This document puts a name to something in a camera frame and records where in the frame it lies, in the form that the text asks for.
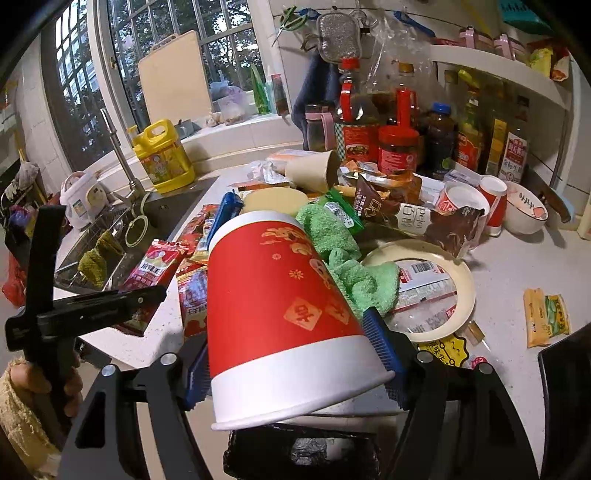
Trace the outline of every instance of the plastic container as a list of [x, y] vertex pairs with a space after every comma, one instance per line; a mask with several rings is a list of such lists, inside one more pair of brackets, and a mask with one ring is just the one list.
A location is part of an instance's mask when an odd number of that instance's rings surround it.
[[233, 91], [230, 95], [217, 101], [226, 125], [237, 124], [250, 118], [248, 114], [248, 96], [242, 90]]
[[306, 105], [308, 150], [315, 152], [334, 150], [336, 147], [334, 111], [335, 105], [333, 102], [318, 102]]
[[146, 127], [133, 139], [133, 145], [135, 154], [159, 193], [171, 192], [195, 180], [193, 165], [170, 120], [160, 120]]
[[492, 38], [476, 30], [474, 27], [466, 27], [460, 30], [460, 45], [462, 47], [487, 51], [488, 53], [495, 52], [495, 45]]
[[453, 168], [453, 150], [456, 145], [457, 127], [451, 118], [452, 108], [435, 102], [427, 116], [427, 135], [425, 151], [427, 168], [433, 178], [443, 180], [445, 174]]
[[511, 38], [503, 33], [495, 38], [494, 44], [495, 53], [497, 55], [509, 60], [520, 61], [521, 63], [528, 65], [529, 55], [527, 49], [519, 40]]

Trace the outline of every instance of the white countertop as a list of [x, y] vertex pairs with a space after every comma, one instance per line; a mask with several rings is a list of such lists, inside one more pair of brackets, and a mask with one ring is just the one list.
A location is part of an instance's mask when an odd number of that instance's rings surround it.
[[[246, 167], [227, 168], [219, 174], [189, 220], [197, 215], [202, 205], [219, 203], [229, 184], [246, 180]], [[64, 238], [57, 265], [78, 235], [73, 231]], [[586, 296], [591, 279], [591, 244], [581, 240], [575, 232], [543, 229], [526, 242], [503, 231], [499, 238], [490, 238], [479, 245], [466, 258], [466, 263], [476, 284], [473, 319], [501, 362], [501, 377], [525, 426], [539, 467], [544, 451], [544, 398], [537, 361], [541, 348], [527, 349], [523, 292], [526, 288], [539, 287], [545, 294], [561, 293], [572, 329], [581, 328], [588, 318]], [[55, 298], [70, 295], [54, 290]], [[564, 336], [558, 336], [554, 341], [562, 338]], [[106, 328], [84, 335], [83, 339], [135, 368], [148, 366], [162, 353], [177, 351], [182, 343], [182, 325], [176, 279], [170, 283], [167, 298], [143, 337]], [[396, 403], [387, 398], [382, 386], [323, 412], [351, 415], [394, 413], [396, 410]]]

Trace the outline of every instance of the white wall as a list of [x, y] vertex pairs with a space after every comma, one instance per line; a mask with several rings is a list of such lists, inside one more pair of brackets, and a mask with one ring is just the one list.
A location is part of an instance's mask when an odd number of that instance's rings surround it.
[[41, 35], [22, 56], [11, 79], [18, 82], [16, 108], [25, 139], [25, 154], [41, 169], [46, 193], [57, 193], [72, 172], [61, 148], [43, 85], [41, 74]]

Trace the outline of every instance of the red paper cup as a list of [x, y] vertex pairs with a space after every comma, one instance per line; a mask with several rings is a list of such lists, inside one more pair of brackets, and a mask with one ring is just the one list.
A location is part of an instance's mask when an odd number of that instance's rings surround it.
[[394, 376], [301, 225], [278, 212], [239, 215], [213, 236], [207, 338], [213, 430], [307, 414]]
[[480, 236], [484, 231], [490, 206], [487, 199], [474, 187], [461, 182], [448, 182], [441, 191], [435, 209], [440, 212], [453, 212], [460, 207], [473, 207], [484, 210], [484, 215], [478, 219], [478, 226], [474, 238], [470, 240], [470, 249], [476, 247], [480, 242]]
[[491, 236], [499, 236], [501, 234], [503, 218], [507, 210], [507, 185], [497, 177], [483, 175], [478, 184], [478, 190], [486, 198], [486, 201], [491, 206], [491, 210], [498, 198], [496, 208], [489, 215], [486, 231]]

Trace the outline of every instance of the scissors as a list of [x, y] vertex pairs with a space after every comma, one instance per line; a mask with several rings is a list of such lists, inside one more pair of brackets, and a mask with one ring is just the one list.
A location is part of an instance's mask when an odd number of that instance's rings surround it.
[[279, 40], [279, 35], [281, 35], [284, 30], [293, 32], [303, 27], [308, 20], [316, 20], [320, 16], [320, 14], [313, 8], [302, 8], [299, 11], [296, 10], [296, 6], [283, 10], [283, 14], [279, 20], [280, 28], [277, 32], [277, 35], [275, 36], [275, 40], [273, 40], [273, 43], [271, 44], [271, 47], [277, 43], [277, 40]]

